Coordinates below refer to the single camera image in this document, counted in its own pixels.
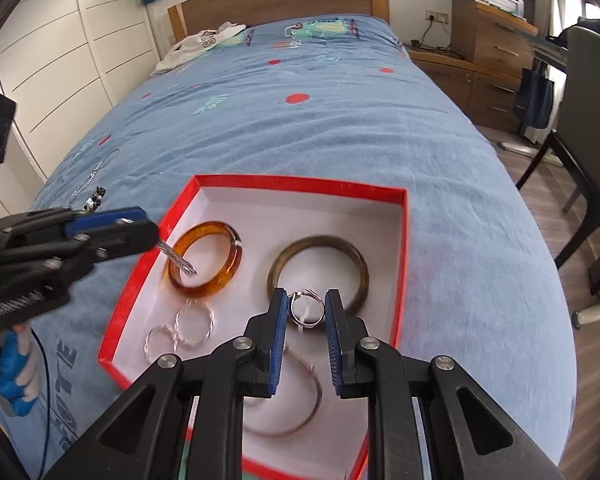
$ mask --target drawer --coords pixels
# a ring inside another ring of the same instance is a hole
[[[478,126],[515,132],[520,124],[513,115],[518,86],[497,77],[476,74],[467,115]]]
[[[474,63],[522,77],[522,69],[531,68],[533,56],[516,30],[515,23],[477,10]]]
[[[414,60],[413,63],[427,74],[433,82],[466,113],[474,81],[474,73],[455,66]]]

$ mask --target metal ring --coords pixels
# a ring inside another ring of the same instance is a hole
[[[296,316],[296,313],[294,312],[294,303],[296,302],[296,300],[299,300],[303,296],[311,298],[312,300],[315,300],[320,304],[320,307],[322,308],[322,315],[320,316],[320,319],[318,319],[318,321],[314,321],[312,323],[306,323],[306,322],[298,319],[298,316]],[[322,323],[324,321],[324,301],[322,300],[322,298],[320,296],[318,296],[310,288],[306,288],[305,290],[296,290],[295,292],[291,293],[290,298],[291,298],[291,301],[289,301],[289,316],[291,316],[291,319],[293,320],[293,322],[296,325],[301,326],[303,328],[315,328],[316,326],[320,325],[320,323]]]
[[[346,314],[355,316],[365,304],[366,297],[369,293],[369,269],[359,250],[344,238],[332,235],[316,235],[300,238],[283,249],[271,265],[269,275],[267,276],[267,295],[269,296],[269,299],[271,299],[273,295],[273,289],[278,286],[280,273],[286,263],[296,256],[296,254],[310,247],[330,247],[351,258],[351,261],[358,270],[360,284],[358,285],[356,295],[351,302],[344,307],[344,311]]]
[[[203,307],[206,310],[206,313],[209,317],[209,330],[206,332],[206,334],[202,338],[194,339],[193,341],[190,341],[190,340],[184,338],[182,336],[182,334],[180,334],[180,314],[182,314],[191,303],[193,303],[197,306]],[[187,300],[187,303],[185,304],[184,308],[176,314],[176,321],[173,324],[173,328],[175,329],[176,338],[177,338],[176,344],[174,346],[174,351],[178,349],[179,344],[183,344],[184,346],[186,346],[188,348],[195,348],[196,346],[202,345],[202,343],[204,343],[207,339],[209,339],[211,337],[211,333],[214,330],[215,323],[216,323],[216,314],[214,313],[213,309],[208,305],[208,303],[206,301]]]
[[[209,330],[202,338],[193,341],[184,338],[180,334],[180,315],[187,309],[187,307],[191,303],[195,303],[198,306],[204,307],[209,316]],[[153,362],[155,361],[155,359],[151,357],[151,354],[149,352],[149,341],[151,340],[151,336],[154,332],[169,333],[171,335],[171,341],[173,342],[173,352],[176,353],[178,351],[179,345],[184,345],[188,348],[195,348],[197,346],[202,345],[202,343],[204,343],[207,339],[211,337],[215,323],[216,314],[214,313],[213,309],[206,303],[206,301],[187,300],[187,303],[185,304],[184,308],[176,314],[176,320],[173,323],[173,326],[168,324],[160,324],[154,326],[151,330],[149,330],[149,333],[146,335],[146,338],[144,340],[144,358],[151,364],[153,364]]]
[[[300,422],[296,426],[290,428],[289,430],[283,430],[283,431],[256,430],[255,428],[252,428],[251,426],[248,426],[247,424],[243,423],[242,428],[249,433],[253,433],[254,435],[262,436],[265,438],[280,438],[280,437],[284,437],[284,436],[289,436],[291,434],[297,433],[298,431],[302,430],[302,428],[304,428],[309,422],[311,422],[313,420],[313,418],[315,417],[315,414],[318,413],[318,409],[320,408],[320,404],[322,403],[322,385],[320,384],[320,379],[318,378],[318,375],[315,373],[314,365],[312,363],[310,363],[309,361],[305,360],[300,354],[296,353],[291,348],[289,348],[288,344],[285,344],[285,354],[288,355],[289,357],[291,357],[296,362],[300,363],[302,365],[302,367],[304,368],[304,370],[309,374],[312,381],[314,382],[314,386],[315,386],[314,408],[311,410],[311,413],[309,413],[309,415],[307,417],[305,417],[304,420],[302,420],[302,422]]]
[[[154,363],[155,359],[152,359],[151,354],[149,354],[149,340],[154,332],[168,332],[171,335],[171,341],[173,342],[173,351],[175,351],[178,347],[178,334],[173,326],[167,324],[154,326],[151,330],[149,330],[149,333],[146,335],[144,340],[144,358],[151,364]]]

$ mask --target white wardrobe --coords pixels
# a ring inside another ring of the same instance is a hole
[[[22,0],[0,31],[0,91],[18,104],[10,140],[45,181],[158,60],[140,0]],[[1,174],[13,214],[8,187]]]

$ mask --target amber bangle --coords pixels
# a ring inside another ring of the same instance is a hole
[[[366,266],[366,261],[362,257],[362,254],[360,254],[360,251],[343,238],[339,238],[337,236],[309,236],[307,238],[300,238],[291,245],[288,245],[278,255],[273,262],[271,269],[269,270],[269,275],[267,277],[267,294],[269,295],[269,299],[273,295],[273,289],[278,286],[280,272],[282,272],[282,269],[286,263],[291,258],[296,256],[296,254],[308,249],[309,247],[331,247],[332,249],[339,250],[341,253],[344,253],[351,258],[354,265],[358,269],[360,285],[358,286],[358,291],[353,297],[353,300],[351,300],[351,303],[349,303],[344,310],[347,314],[355,315],[365,304],[366,297],[369,294],[369,269]]]
[[[240,260],[242,259],[242,241],[240,240],[238,233],[230,225],[223,222],[204,222],[189,229],[173,245],[173,251],[179,256],[184,257],[184,253],[187,252],[187,249],[189,249],[194,242],[207,235],[223,235],[231,241],[229,255],[227,256],[222,269],[220,269],[220,271],[208,282],[197,286],[186,286],[182,283],[180,278],[180,269],[171,260],[167,262],[171,283],[173,283],[173,286],[180,292],[190,298],[203,298],[215,294],[229,283],[234,276],[235,271],[238,270]]]

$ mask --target chair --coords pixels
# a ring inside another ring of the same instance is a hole
[[[521,189],[551,149],[586,199],[587,213],[556,257],[558,268],[600,227],[600,35],[581,27],[571,28],[568,34],[567,81],[557,131],[547,136],[516,184]],[[599,290],[600,277],[590,287],[592,294]]]

